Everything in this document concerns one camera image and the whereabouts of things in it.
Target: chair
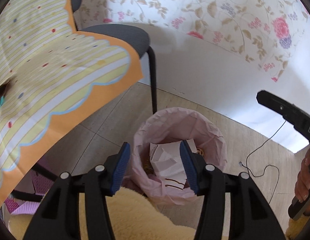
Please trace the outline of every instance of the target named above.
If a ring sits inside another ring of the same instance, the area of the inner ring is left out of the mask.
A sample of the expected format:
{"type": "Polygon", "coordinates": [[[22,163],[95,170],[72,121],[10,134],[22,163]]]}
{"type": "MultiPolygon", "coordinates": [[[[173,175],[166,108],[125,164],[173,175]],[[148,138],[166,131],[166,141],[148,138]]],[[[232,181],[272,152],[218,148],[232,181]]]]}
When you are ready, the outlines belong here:
{"type": "MultiPolygon", "coordinates": [[[[79,9],[81,3],[82,0],[71,0],[73,12],[79,9]]],[[[104,34],[123,40],[137,51],[139,58],[141,58],[145,53],[148,54],[150,64],[152,108],[153,114],[156,113],[156,58],[154,51],[150,46],[150,38],[148,36],[148,33],[141,28],[124,24],[101,24],[84,28],[81,31],[104,34]]]]}

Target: gray chair seat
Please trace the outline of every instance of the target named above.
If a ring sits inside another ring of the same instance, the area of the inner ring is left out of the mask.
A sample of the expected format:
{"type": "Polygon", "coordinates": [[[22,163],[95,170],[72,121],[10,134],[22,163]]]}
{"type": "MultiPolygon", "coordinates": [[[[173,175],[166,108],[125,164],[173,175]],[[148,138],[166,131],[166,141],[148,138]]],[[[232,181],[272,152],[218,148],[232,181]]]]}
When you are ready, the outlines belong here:
{"type": "Polygon", "coordinates": [[[137,51],[139,58],[147,52],[150,46],[148,33],[135,26],[124,24],[101,24],[84,28],[81,31],[104,34],[126,41],[137,51]]]}

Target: yellow plush fabric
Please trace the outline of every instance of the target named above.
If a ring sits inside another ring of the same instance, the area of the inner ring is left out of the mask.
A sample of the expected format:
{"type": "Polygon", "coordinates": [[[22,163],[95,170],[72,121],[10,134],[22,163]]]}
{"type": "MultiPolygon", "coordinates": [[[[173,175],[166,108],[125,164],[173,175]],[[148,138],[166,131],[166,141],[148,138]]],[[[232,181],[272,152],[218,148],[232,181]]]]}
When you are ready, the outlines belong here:
{"type": "MultiPolygon", "coordinates": [[[[176,226],[162,215],[151,202],[142,195],[126,188],[121,188],[115,196],[107,197],[107,207],[116,240],[193,240],[195,229],[176,226]]],[[[9,230],[17,240],[22,240],[32,219],[31,215],[12,216],[9,230]]],[[[88,240],[85,195],[79,196],[79,221],[82,240],[88,240]]],[[[302,230],[308,217],[298,221],[290,219],[286,236],[293,240],[302,230]]]]}

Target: black cable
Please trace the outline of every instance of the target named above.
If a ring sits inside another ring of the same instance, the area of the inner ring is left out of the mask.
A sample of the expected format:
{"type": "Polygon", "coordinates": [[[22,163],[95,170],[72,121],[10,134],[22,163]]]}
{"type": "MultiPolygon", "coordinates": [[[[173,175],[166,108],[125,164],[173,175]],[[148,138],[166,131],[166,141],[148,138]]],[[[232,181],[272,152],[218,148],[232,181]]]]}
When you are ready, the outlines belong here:
{"type": "Polygon", "coordinates": [[[278,171],[277,182],[276,182],[276,185],[275,185],[275,188],[274,188],[274,191],[273,191],[271,200],[268,202],[268,204],[270,204],[271,201],[272,201],[272,198],[273,198],[273,196],[274,196],[274,193],[275,193],[275,190],[276,190],[278,181],[279,181],[279,179],[280,179],[280,169],[279,169],[277,166],[275,166],[275,165],[269,164],[269,165],[267,165],[267,166],[264,168],[264,171],[263,171],[263,174],[262,174],[262,175],[255,176],[255,175],[253,174],[253,172],[250,170],[250,168],[248,167],[248,165],[247,165],[247,160],[248,160],[248,158],[249,158],[254,152],[256,152],[258,149],[260,149],[261,147],[263,147],[263,145],[264,145],[265,143],[267,143],[270,139],[272,139],[272,138],[277,134],[277,132],[283,127],[283,125],[284,125],[285,123],[286,123],[286,120],[285,120],[285,122],[280,126],[280,128],[277,129],[277,131],[276,131],[270,138],[268,138],[260,147],[256,148],[256,149],[255,149],[254,151],[252,151],[249,155],[247,155],[246,161],[245,161],[246,166],[244,166],[244,164],[243,164],[242,162],[240,162],[240,165],[247,169],[247,173],[248,173],[249,175],[250,175],[250,172],[251,172],[251,173],[252,173],[252,176],[253,176],[254,178],[259,178],[259,177],[264,176],[265,170],[266,170],[267,167],[274,167],[274,168],[277,169],[277,171],[278,171]]]}

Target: yellow dot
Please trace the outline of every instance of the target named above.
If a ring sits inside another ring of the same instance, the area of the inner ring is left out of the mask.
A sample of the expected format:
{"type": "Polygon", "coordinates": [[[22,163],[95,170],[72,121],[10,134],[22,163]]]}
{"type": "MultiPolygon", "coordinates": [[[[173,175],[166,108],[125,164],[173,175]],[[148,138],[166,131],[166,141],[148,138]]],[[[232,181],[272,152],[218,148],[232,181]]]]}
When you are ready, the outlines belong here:
{"type": "Polygon", "coordinates": [[[106,63],[105,60],[99,60],[99,61],[97,62],[97,64],[98,64],[99,66],[104,65],[105,63],[106,63]]]}

